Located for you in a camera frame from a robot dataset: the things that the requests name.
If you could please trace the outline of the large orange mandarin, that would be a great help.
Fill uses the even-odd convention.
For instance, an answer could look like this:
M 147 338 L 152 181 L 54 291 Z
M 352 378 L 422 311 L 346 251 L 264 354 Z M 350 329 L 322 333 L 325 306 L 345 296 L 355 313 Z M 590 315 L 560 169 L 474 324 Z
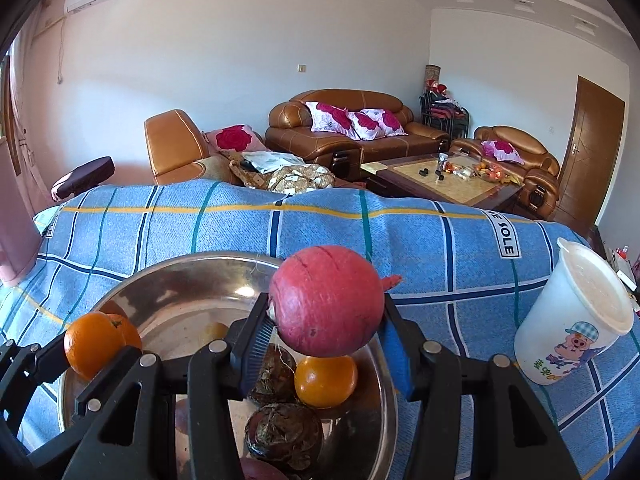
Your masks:
M 107 313 L 107 316 L 110 318 L 116 330 L 122 335 L 122 338 L 124 338 L 126 346 L 138 348 L 139 350 L 142 349 L 140 335 L 134 327 L 134 324 L 129 321 L 129 318 L 117 313 Z

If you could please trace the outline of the blue plaid tablecloth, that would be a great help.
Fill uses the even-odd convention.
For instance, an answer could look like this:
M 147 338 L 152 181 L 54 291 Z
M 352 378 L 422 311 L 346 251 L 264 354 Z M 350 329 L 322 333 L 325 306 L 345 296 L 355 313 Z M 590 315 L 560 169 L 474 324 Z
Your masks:
M 513 359 L 518 326 L 559 262 L 559 223 L 508 214 L 521 257 L 499 256 L 487 214 L 356 188 L 285 197 L 229 183 L 105 185 L 36 215 L 47 227 L 35 267 L 1 284 L 1 343 L 41 344 L 125 278 L 192 252 L 248 252 L 285 259 L 314 245 L 342 245 L 370 260 L 404 318 L 460 356 Z M 628 335 L 569 378 L 531 385 L 584 479 L 606 479 L 639 430 L 639 319 Z

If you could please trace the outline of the pink thermos jug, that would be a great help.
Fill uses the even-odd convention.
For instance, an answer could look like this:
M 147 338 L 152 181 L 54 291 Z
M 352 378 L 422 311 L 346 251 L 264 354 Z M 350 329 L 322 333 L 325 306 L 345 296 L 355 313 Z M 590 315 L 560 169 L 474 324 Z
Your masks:
M 0 162 L 0 275 L 3 285 L 14 286 L 32 270 L 42 236 L 23 202 L 5 138 Z

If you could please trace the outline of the smooth oval orange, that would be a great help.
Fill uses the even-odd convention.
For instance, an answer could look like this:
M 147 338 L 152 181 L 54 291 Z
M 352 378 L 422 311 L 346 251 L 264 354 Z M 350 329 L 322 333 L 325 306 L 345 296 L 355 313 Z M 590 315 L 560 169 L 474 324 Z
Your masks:
M 322 410 L 335 408 L 355 391 L 358 368 L 351 356 L 306 356 L 297 364 L 294 382 L 297 397 L 303 404 Z

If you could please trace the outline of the brown wooden door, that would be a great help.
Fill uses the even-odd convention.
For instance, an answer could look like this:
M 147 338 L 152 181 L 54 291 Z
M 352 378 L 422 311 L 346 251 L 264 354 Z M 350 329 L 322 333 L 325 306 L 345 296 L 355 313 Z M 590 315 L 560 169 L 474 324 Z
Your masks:
M 587 236 L 596 224 L 612 181 L 625 102 L 594 82 L 577 78 L 570 140 L 560 173 L 553 220 Z

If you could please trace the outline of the wooden coffee table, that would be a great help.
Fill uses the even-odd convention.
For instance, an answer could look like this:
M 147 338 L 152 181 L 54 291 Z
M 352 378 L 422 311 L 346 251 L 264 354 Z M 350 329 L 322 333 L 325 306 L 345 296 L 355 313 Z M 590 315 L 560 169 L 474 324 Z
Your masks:
M 386 197 L 417 197 L 487 210 L 507 211 L 518 201 L 522 186 L 483 179 L 475 174 L 480 162 L 452 155 L 438 169 L 437 155 L 410 156 L 362 164 L 367 189 Z

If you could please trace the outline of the dark brown mangosteen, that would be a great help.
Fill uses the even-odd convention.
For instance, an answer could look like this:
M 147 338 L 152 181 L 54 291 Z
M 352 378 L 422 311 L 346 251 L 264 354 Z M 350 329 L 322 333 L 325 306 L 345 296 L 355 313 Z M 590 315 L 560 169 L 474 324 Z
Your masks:
M 251 456 L 289 472 L 303 472 L 314 468 L 319 458 L 322 423 L 302 404 L 268 404 L 250 416 L 244 441 Z
M 258 406 L 296 400 L 296 361 L 280 344 L 270 344 L 248 398 Z

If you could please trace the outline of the red pomegranate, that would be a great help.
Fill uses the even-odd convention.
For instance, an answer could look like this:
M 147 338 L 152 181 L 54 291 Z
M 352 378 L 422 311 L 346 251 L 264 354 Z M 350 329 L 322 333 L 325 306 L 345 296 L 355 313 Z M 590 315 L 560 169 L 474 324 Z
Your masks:
M 366 258 L 336 245 L 286 258 L 269 286 L 269 312 L 280 338 L 304 356 L 347 356 L 378 330 L 385 294 L 402 281 L 382 278 Z

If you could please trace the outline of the brown leather three-seat sofa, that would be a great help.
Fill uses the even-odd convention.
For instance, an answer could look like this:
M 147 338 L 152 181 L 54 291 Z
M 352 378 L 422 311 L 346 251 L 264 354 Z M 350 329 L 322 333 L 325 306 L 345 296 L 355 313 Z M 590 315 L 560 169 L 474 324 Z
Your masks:
M 449 136 L 417 122 L 400 99 L 349 89 L 311 90 L 277 105 L 265 134 L 268 148 L 325 166 L 355 181 L 367 162 L 447 151 Z

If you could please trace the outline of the white red floral pillow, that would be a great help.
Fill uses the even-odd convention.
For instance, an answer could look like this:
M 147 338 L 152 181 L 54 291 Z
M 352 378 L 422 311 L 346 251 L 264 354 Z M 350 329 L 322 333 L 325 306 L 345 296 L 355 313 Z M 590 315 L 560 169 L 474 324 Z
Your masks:
M 314 101 L 307 101 L 305 105 L 311 116 L 312 132 L 337 133 L 352 140 L 358 139 L 346 108 Z

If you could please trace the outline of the dark padded stool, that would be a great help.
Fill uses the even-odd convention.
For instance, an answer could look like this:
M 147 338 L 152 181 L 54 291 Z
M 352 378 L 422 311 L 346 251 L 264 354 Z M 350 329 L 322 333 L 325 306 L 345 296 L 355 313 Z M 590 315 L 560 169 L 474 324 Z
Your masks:
M 115 173 L 115 165 L 110 156 L 90 160 L 60 177 L 50 194 L 55 202 L 62 202 L 100 185 Z

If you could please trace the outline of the green kiwi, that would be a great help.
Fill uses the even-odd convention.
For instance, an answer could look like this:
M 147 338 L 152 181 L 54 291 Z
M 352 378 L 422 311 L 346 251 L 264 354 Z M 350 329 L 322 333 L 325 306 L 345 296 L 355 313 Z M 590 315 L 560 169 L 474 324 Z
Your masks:
M 209 344 L 213 340 L 224 339 L 228 334 L 229 327 L 224 323 L 211 322 L 208 323 L 202 335 L 204 344 Z

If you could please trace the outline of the small orange behind pomegranate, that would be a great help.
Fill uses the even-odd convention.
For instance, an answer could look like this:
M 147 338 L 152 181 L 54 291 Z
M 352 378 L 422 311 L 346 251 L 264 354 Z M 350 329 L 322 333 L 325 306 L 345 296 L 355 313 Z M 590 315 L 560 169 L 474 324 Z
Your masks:
M 89 312 L 64 334 L 64 352 L 72 370 L 87 382 L 93 380 L 118 352 L 125 348 L 126 338 L 120 329 L 118 314 Z

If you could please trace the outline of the steel round plate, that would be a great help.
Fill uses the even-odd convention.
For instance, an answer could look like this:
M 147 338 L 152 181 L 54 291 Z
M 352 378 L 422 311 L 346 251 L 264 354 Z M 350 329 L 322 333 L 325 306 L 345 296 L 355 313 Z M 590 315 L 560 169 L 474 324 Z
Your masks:
M 274 324 L 269 344 L 280 344 L 288 350 L 297 368 L 306 356 L 280 338 L 269 312 L 270 281 L 282 262 L 224 252 L 171 259 L 128 278 L 106 294 L 96 310 L 126 314 L 141 335 L 141 351 L 155 353 L 167 361 L 190 356 L 205 346 L 202 335 L 208 323 L 224 323 L 230 328 L 233 322 L 247 318 L 258 295 L 264 292 L 268 296 L 267 314 Z M 314 468 L 289 472 L 261 460 L 275 466 L 288 479 L 384 479 L 390 473 L 397 436 L 397 402 L 382 350 L 373 335 L 365 346 L 348 356 L 356 362 L 358 382 L 343 404 L 322 410 L 303 404 L 297 394 L 294 402 L 288 402 L 315 411 L 323 429 L 322 448 Z M 69 427 L 78 419 L 78 402 L 85 390 L 74 391 L 75 382 L 75 374 L 68 374 L 63 382 L 62 404 Z M 250 455 L 244 441 L 246 423 L 262 408 L 248 398 L 248 393 L 241 401 L 230 401 L 230 416 L 239 459 L 260 460 Z M 176 397 L 175 436 L 175 479 L 193 479 L 183 394 Z

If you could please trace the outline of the window with metal frame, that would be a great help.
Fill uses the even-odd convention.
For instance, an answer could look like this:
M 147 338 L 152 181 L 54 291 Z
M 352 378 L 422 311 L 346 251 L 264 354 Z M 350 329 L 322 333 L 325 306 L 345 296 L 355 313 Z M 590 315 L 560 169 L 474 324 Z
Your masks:
M 16 143 L 16 125 L 10 85 L 10 61 L 9 55 L 5 55 L 1 61 L 1 136 L 9 144 L 14 174 L 19 176 L 22 170 Z

